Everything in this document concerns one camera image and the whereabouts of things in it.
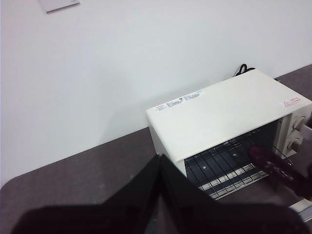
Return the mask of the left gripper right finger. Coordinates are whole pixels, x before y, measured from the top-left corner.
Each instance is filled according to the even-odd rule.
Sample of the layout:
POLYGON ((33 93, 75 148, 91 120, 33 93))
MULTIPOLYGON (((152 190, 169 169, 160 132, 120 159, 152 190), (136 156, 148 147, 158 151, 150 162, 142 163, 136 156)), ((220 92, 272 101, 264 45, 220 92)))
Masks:
POLYGON ((155 155, 159 190, 181 234, 303 234, 299 215, 274 204, 220 203, 192 184, 170 160, 155 155))

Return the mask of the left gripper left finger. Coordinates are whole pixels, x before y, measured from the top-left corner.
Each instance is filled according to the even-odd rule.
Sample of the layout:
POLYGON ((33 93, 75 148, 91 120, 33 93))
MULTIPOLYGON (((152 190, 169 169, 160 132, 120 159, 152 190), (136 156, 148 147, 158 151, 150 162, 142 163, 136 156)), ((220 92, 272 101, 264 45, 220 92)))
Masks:
POLYGON ((14 234, 142 233, 153 214, 161 158, 154 156, 123 188, 96 205, 46 206, 24 213, 14 234))

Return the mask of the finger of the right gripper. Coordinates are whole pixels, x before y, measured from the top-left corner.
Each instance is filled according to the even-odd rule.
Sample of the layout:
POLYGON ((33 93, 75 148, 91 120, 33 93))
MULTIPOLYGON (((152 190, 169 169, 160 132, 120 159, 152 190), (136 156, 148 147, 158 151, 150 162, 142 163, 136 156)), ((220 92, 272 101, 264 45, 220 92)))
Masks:
POLYGON ((309 176, 312 175, 312 124, 304 123, 301 128, 302 136, 306 140, 307 150, 306 155, 309 157, 309 163, 307 165, 307 173, 309 176))

